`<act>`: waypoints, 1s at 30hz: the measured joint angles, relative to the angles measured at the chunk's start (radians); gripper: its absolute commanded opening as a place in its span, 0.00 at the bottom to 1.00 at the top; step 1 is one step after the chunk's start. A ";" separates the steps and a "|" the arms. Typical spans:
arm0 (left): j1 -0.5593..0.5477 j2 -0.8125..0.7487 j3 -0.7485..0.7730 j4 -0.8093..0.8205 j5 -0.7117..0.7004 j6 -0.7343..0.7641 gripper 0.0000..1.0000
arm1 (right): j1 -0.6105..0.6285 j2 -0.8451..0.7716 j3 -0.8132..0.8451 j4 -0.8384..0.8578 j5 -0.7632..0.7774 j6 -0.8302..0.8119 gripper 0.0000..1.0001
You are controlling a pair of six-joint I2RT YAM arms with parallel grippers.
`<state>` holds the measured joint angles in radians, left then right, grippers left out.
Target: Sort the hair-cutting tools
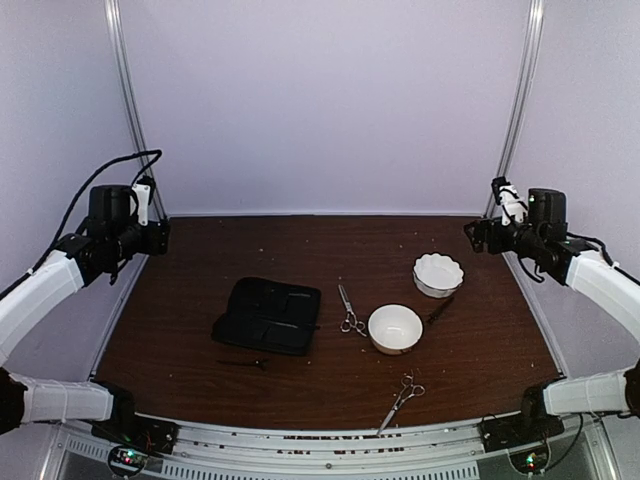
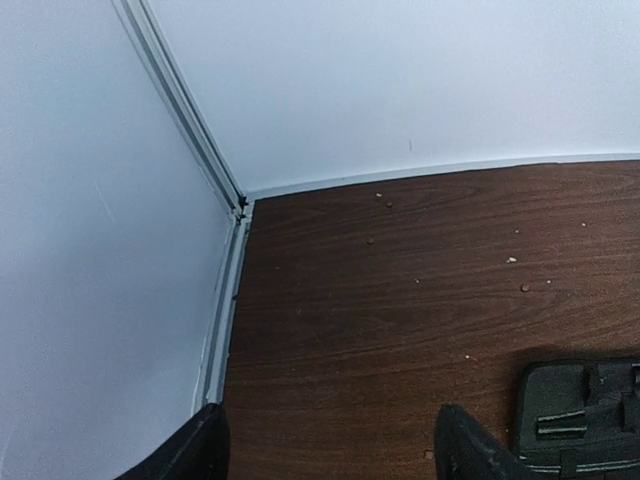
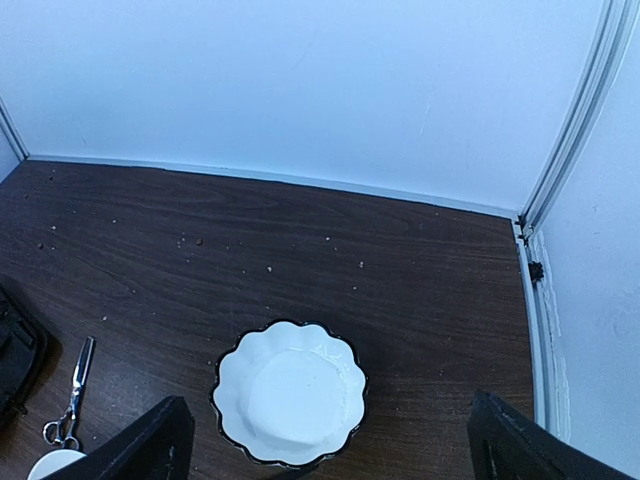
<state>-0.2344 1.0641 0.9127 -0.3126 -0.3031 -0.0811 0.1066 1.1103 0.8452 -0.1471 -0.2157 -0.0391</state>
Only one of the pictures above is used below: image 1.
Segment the black zippered tool case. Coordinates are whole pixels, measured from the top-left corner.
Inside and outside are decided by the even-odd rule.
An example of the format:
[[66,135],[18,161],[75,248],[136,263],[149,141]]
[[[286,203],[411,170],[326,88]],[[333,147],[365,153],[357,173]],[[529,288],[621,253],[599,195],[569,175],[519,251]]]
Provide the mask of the black zippered tool case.
[[308,354],[320,311],[321,291],[307,286],[244,277],[236,282],[211,339],[262,352]]

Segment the black hair clip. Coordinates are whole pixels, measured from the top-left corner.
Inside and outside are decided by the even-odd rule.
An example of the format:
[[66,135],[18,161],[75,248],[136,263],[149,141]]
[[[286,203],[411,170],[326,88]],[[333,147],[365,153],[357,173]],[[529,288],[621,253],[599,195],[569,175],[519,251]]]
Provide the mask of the black hair clip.
[[251,361],[217,360],[217,363],[220,365],[257,368],[261,371],[265,371],[267,369],[268,362],[269,362],[268,358],[255,359]]

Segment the silver hair scissors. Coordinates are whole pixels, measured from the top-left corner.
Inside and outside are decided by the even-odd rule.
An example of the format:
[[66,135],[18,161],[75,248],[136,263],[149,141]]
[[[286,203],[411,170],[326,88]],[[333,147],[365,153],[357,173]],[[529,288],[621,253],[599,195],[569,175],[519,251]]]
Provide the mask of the silver hair scissors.
[[396,396],[396,399],[379,426],[376,434],[380,436],[383,431],[389,426],[394,419],[398,411],[404,406],[404,404],[413,399],[420,397],[426,393],[426,388],[415,381],[415,373],[410,370],[401,379],[401,389]]

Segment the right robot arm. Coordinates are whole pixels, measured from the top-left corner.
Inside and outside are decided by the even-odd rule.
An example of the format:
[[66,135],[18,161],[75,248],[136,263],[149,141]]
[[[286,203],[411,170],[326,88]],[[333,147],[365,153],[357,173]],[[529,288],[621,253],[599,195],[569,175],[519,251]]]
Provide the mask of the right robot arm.
[[[639,335],[639,282],[608,253],[603,241],[570,232],[566,196],[554,189],[532,188],[522,198],[504,177],[493,179],[492,195],[501,213],[468,223],[464,233],[474,252],[512,253],[519,263],[534,264],[528,277],[546,278],[579,293],[618,322],[633,337]],[[529,388],[512,430],[519,440],[535,440],[565,414],[639,414],[639,367],[562,379]]]

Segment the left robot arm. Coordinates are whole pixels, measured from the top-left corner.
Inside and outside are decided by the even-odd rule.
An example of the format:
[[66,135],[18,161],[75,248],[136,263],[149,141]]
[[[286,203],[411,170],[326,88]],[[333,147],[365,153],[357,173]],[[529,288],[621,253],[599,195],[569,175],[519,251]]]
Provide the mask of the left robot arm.
[[[89,210],[75,232],[54,241],[43,261],[1,294],[1,359],[53,309],[102,275],[116,282],[137,255],[168,250],[170,223],[152,221],[148,210],[155,183],[96,186]],[[144,433],[130,392],[109,383],[43,380],[1,371],[1,431],[23,424],[82,420],[104,423],[123,444]]]

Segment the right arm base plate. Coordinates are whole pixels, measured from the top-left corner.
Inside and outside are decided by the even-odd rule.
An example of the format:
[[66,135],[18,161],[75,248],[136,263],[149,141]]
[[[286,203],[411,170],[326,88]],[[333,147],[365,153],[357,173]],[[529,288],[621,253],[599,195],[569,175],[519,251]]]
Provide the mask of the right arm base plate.
[[521,413],[482,419],[478,430],[486,453],[541,442],[564,432],[558,417],[530,419]]

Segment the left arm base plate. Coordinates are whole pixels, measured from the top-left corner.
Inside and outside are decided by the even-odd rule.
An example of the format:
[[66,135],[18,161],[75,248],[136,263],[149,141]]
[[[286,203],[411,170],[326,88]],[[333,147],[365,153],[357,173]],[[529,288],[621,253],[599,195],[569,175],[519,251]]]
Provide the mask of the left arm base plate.
[[95,437],[159,457],[173,452],[179,426],[170,421],[136,415],[128,426],[114,421],[88,421]]

